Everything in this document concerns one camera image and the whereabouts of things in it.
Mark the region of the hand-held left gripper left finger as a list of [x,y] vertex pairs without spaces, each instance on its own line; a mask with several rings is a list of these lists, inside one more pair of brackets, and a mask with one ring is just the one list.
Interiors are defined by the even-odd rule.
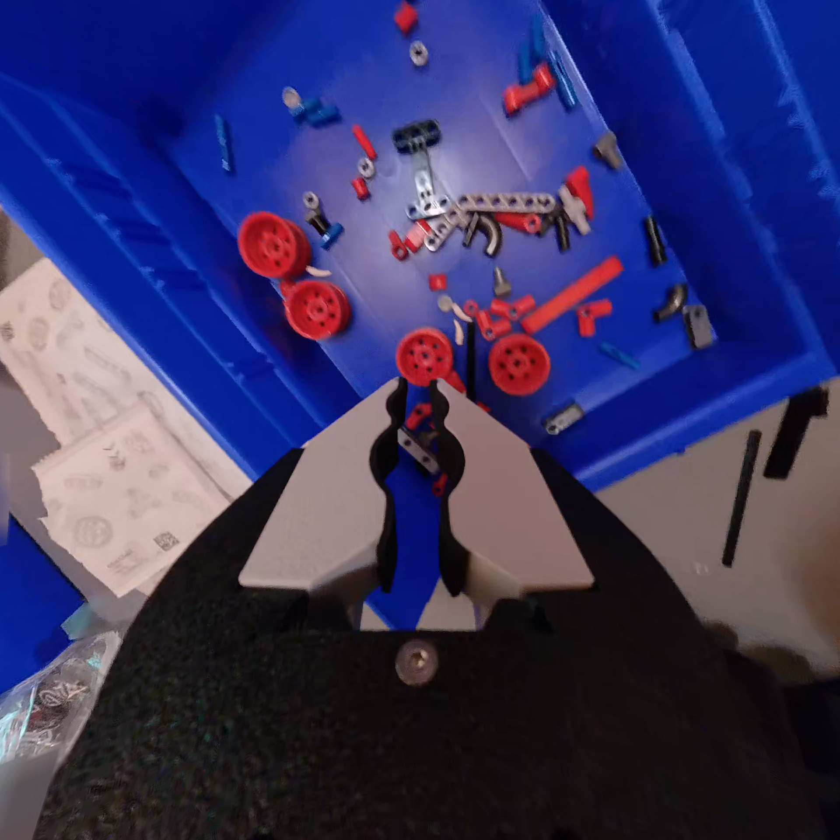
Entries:
[[364,601],[388,592],[397,559],[397,465],[407,382],[387,381],[295,450],[295,464],[238,576],[249,591],[305,595],[310,616],[361,627]]

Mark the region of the grey straight toy beam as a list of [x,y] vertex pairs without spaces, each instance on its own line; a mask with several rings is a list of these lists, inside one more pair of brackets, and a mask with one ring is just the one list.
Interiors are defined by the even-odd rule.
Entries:
[[397,443],[401,450],[411,456],[428,475],[439,475],[440,467],[435,452],[425,446],[407,426],[404,425],[398,429]]

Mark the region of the red long toy beam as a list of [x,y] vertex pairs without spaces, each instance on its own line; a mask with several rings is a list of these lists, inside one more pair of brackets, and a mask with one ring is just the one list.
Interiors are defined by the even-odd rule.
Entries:
[[584,273],[578,280],[562,289],[552,299],[526,315],[521,320],[522,329],[529,335],[545,329],[619,277],[623,270],[624,266],[619,258],[615,256],[606,258],[602,263]]

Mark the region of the red curved toy panel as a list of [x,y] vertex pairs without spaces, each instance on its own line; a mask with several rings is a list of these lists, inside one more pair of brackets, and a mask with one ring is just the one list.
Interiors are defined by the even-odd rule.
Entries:
[[583,202],[584,215],[592,221],[595,215],[595,205],[590,174],[587,168],[583,165],[577,166],[568,174],[565,185],[573,197]]

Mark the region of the grey bent toy beam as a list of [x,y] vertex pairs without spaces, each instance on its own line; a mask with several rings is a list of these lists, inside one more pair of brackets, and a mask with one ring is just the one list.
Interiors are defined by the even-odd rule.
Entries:
[[448,213],[433,218],[429,223],[430,234],[426,236],[424,246],[430,252],[440,250],[456,229],[463,231],[461,226],[471,212],[513,212],[551,217],[560,208],[559,198],[545,192],[468,193],[451,199],[451,202],[452,208]]

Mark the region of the clear plastic bag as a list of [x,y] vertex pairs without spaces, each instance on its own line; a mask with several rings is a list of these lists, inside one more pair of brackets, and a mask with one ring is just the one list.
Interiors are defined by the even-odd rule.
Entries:
[[39,672],[2,694],[1,764],[49,755],[61,765],[96,706],[123,636],[74,641]]

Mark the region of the black short toy beam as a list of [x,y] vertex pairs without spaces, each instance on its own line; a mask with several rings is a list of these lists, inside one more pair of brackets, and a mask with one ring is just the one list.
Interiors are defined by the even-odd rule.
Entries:
[[416,154],[426,151],[442,138],[440,125],[435,119],[410,122],[392,131],[392,143],[398,154]]

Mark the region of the blue plastic bin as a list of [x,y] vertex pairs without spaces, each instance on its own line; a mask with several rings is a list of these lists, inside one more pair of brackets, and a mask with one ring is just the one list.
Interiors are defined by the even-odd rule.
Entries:
[[[505,397],[479,372],[494,417],[601,490],[838,372],[838,2],[414,2],[415,68],[400,2],[2,2],[2,204],[255,480],[395,373],[405,333],[440,321],[431,271],[486,298],[492,263],[451,238],[401,262],[410,161],[392,131],[435,119],[437,184],[465,193],[555,193],[583,165],[593,232],[559,252],[507,233],[499,262],[537,303],[615,256],[600,334],[632,371],[579,338],[574,316],[541,331],[548,384]],[[512,118],[517,52],[541,14],[557,87]],[[295,88],[341,113],[299,124]],[[228,123],[222,169],[214,114]],[[377,151],[371,197],[351,180]],[[612,171],[592,154],[611,130]],[[302,194],[344,231],[328,250]],[[304,339],[286,287],[242,260],[238,227],[297,224],[310,266],[350,301],[338,336]],[[653,267],[644,217],[668,262]],[[667,289],[707,308],[717,341],[694,351],[683,315],[655,324]],[[543,419],[577,402],[558,436]]]
[[70,645],[64,622],[83,595],[10,518],[1,548],[1,691],[46,667]]

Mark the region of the dark grey toy block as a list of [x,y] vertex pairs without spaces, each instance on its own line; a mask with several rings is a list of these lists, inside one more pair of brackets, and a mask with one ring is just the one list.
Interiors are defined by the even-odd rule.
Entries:
[[710,348],[717,341],[708,310],[698,303],[687,304],[682,309],[689,344],[694,351]]

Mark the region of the black long toy axle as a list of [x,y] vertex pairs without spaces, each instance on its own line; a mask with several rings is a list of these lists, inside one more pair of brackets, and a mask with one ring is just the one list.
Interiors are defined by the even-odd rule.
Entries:
[[761,442],[762,432],[757,428],[749,430],[721,554],[721,565],[726,569],[730,569],[733,566],[736,557]]

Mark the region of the printed paper sheets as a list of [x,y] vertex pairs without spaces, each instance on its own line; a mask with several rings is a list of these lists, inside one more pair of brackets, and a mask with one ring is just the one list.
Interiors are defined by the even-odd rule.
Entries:
[[212,476],[142,403],[33,472],[52,541],[120,598],[159,580],[251,485],[235,464]]

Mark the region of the printed white paper bag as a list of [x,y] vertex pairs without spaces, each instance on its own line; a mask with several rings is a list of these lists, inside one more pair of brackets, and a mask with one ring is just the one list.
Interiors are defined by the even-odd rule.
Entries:
[[135,403],[158,419],[170,408],[164,384],[47,258],[2,290],[1,355],[60,446]]

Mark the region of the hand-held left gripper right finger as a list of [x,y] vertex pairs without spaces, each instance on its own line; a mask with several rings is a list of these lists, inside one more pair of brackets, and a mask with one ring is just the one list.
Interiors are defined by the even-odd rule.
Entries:
[[531,447],[443,379],[429,387],[440,497],[440,578],[476,627],[505,600],[585,592],[595,579]]

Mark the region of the red angled toy connector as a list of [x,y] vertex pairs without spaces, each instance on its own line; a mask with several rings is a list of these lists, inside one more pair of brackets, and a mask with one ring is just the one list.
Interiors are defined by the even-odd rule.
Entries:
[[511,84],[502,93],[502,109],[507,118],[512,118],[531,103],[547,96],[556,88],[555,75],[546,61],[533,70],[528,82]]
[[581,338],[592,339],[596,335],[597,324],[600,320],[613,314],[613,303],[610,299],[588,301],[575,310],[577,329]]

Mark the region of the red toy wheel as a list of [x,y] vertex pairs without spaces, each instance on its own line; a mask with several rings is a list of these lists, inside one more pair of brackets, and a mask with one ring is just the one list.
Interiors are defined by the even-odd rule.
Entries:
[[341,288],[326,280],[290,284],[283,300],[288,324],[307,340],[330,340],[346,330],[352,319],[349,299]]
[[548,351],[525,333],[510,333],[494,342],[487,363],[493,384],[516,397],[531,396],[542,389],[552,366]]
[[312,246],[302,229],[270,212],[251,213],[237,232],[239,255],[261,277],[294,282],[312,258]]
[[455,354],[448,337],[439,329],[422,327],[403,336],[395,350],[400,376],[417,387],[447,379],[455,369]]

